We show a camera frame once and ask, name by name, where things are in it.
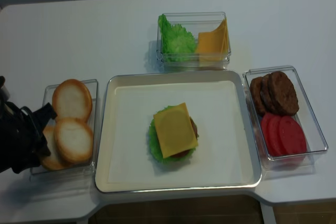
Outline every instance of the plastic container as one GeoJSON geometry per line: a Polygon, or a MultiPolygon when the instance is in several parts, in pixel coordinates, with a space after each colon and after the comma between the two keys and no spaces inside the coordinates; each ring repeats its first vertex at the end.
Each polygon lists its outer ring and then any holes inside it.
{"type": "MultiPolygon", "coordinates": [[[[198,33],[213,31],[226,18],[225,13],[166,13],[167,20],[172,24],[180,24],[190,31],[196,43],[198,33]]],[[[165,72],[188,70],[223,70],[230,62],[231,47],[228,38],[227,54],[164,54],[162,52],[161,33],[157,27],[156,56],[160,68],[165,72]]]]}
{"type": "MultiPolygon", "coordinates": [[[[95,125],[96,125],[96,111],[97,111],[97,97],[98,97],[98,81],[86,80],[82,81],[85,86],[90,91],[92,97],[92,111],[90,118],[87,124],[90,126],[93,132],[93,153],[91,159],[87,162],[72,166],[70,168],[62,169],[62,170],[53,170],[49,171],[43,168],[42,166],[33,167],[30,169],[30,180],[32,179],[61,179],[61,178],[69,178],[69,176],[87,176],[92,175],[95,172],[96,160],[97,160],[97,137],[95,134],[95,125]]],[[[43,105],[46,103],[52,104],[53,101],[53,93],[58,85],[48,86],[45,90],[43,105]]],[[[54,126],[56,122],[54,120],[50,120],[48,125],[54,126]]]]}
{"type": "Polygon", "coordinates": [[[292,169],[298,166],[312,165],[317,157],[324,154],[328,150],[327,142],[324,139],[322,131],[320,129],[319,123],[314,115],[314,112],[310,106],[309,100],[303,89],[300,78],[292,66],[283,66],[275,68],[263,68],[249,70],[244,74],[245,79],[245,91],[247,92],[247,103],[249,105],[250,117],[254,127],[254,133],[257,141],[257,147],[261,159],[262,166],[266,170],[274,170],[279,168],[292,169]],[[253,104],[251,93],[250,93],[250,83],[252,79],[260,76],[264,76],[268,73],[275,71],[284,72],[294,85],[298,101],[299,101],[299,111],[293,118],[301,125],[307,142],[307,152],[295,155],[285,155],[274,157],[269,154],[265,138],[262,134],[260,122],[261,116],[256,112],[255,106],[253,104]]]}

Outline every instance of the cheese slice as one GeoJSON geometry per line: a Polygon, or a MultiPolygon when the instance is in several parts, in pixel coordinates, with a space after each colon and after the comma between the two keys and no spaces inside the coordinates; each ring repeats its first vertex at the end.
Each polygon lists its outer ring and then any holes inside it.
{"type": "MultiPolygon", "coordinates": [[[[198,45],[196,48],[196,53],[228,53],[228,30],[226,19],[224,19],[215,30],[198,34],[198,45]]],[[[224,59],[224,55],[201,55],[199,58],[200,61],[221,61],[224,59]]]]}
{"type": "Polygon", "coordinates": [[[154,115],[163,158],[198,146],[185,103],[154,115]]]}

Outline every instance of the burger patty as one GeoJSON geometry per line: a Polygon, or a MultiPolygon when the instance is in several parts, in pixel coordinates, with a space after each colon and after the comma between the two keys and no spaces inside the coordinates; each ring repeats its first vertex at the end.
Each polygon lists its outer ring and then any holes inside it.
{"type": "MultiPolygon", "coordinates": [[[[196,139],[197,139],[197,126],[196,126],[196,124],[194,123],[194,120],[191,117],[190,117],[190,122],[191,122],[191,126],[193,127],[196,139]]],[[[177,158],[184,157],[184,156],[188,155],[189,151],[190,150],[179,152],[175,155],[172,155],[172,157],[177,157],[177,158]]]]}
{"type": "Polygon", "coordinates": [[[295,115],[299,102],[293,83],[283,72],[273,72],[268,80],[269,94],[274,106],[281,115],[295,115]]]}
{"type": "Polygon", "coordinates": [[[250,84],[250,91],[251,91],[252,100],[256,107],[257,113],[260,116],[263,116],[266,113],[266,108],[260,96],[261,81],[262,81],[262,77],[254,78],[250,84]]]}
{"type": "Polygon", "coordinates": [[[260,95],[261,95],[261,99],[264,102],[266,109],[269,110],[273,114],[278,114],[278,111],[275,108],[272,102],[271,96],[269,94],[269,88],[268,88],[269,76],[270,74],[265,75],[261,81],[260,95]]]}

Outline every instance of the sliced tomato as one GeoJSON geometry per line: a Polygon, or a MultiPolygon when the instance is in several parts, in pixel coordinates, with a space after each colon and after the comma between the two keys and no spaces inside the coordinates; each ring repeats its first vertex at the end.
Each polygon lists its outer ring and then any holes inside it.
{"type": "Polygon", "coordinates": [[[307,152],[305,134],[301,126],[290,116],[281,118],[279,137],[287,155],[307,152]]]}
{"type": "Polygon", "coordinates": [[[269,120],[271,120],[275,115],[271,113],[266,113],[261,119],[261,130],[264,135],[264,138],[267,136],[267,125],[269,120]]]}
{"type": "Polygon", "coordinates": [[[285,154],[285,150],[281,146],[279,136],[279,123],[281,117],[275,115],[272,117],[267,125],[267,147],[268,152],[272,156],[281,156],[285,154]]]}

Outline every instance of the bun slice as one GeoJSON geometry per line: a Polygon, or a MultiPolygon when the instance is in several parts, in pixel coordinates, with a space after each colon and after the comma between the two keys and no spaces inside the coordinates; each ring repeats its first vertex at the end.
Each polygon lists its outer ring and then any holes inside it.
{"type": "Polygon", "coordinates": [[[44,136],[48,142],[48,148],[51,152],[50,156],[40,156],[40,162],[45,169],[48,170],[61,170],[64,168],[68,168],[71,164],[62,160],[60,155],[57,152],[57,147],[54,138],[54,127],[46,126],[43,131],[44,136]]]}
{"type": "Polygon", "coordinates": [[[87,122],[92,111],[90,91],[78,80],[66,80],[54,91],[52,106],[57,113],[56,121],[71,117],[87,122]]]}
{"type": "Polygon", "coordinates": [[[61,157],[73,164],[90,159],[93,150],[93,132],[82,120],[63,118],[55,126],[55,139],[61,157]]]}

